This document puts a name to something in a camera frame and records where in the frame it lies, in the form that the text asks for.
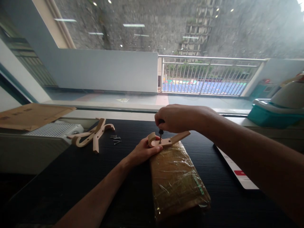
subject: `cardboard box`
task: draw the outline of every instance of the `cardboard box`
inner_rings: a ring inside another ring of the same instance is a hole
[[[0,113],[0,127],[32,131],[74,111],[75,107],[31,103]]]

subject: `air conditioner unit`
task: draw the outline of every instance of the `air conditioner unit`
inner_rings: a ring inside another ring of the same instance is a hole
[[[49,123],[25,134],[0,133],[0,172],[38,174],[71,144],[80,124]]]

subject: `screwdriver handle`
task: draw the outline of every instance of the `screwdriver handle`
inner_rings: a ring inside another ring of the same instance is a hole
[[[158,122],[159,122],[160,124],[165,123],[165,121],[164,121],[163,119],[159,119]],[[159,133],[160,135],[163,135],[163,134],[164,134],[164,131],[160,129],[158,133]]]

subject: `wood grain surface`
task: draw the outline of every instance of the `wood grain surface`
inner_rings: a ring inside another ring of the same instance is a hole
[[[158,131],[154,122],[107,119],[106,123],[115,126],[121,143],[114,145],[110,139],[114,132],[106,131],[99,140],[99,154],[92,153],[92,143],[82,148],[71,145],[8,202],[2,218],[9,225],[55,224],[142,138]],[[173,135],[165,132],[163,137]],[[295,227],[261,191],[246,191],[238,184],[207,138],[192,131],[182,143],[212,198],[210,211],[199,222],[189,221],[189,227]],[[155,227],[149,162],[131,171],[101,226]]]

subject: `glass window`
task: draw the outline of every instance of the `glass window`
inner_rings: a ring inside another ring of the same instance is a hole
[[[302,0],[16,2],[0,37],[53,101],[247,114],[304,70]]]

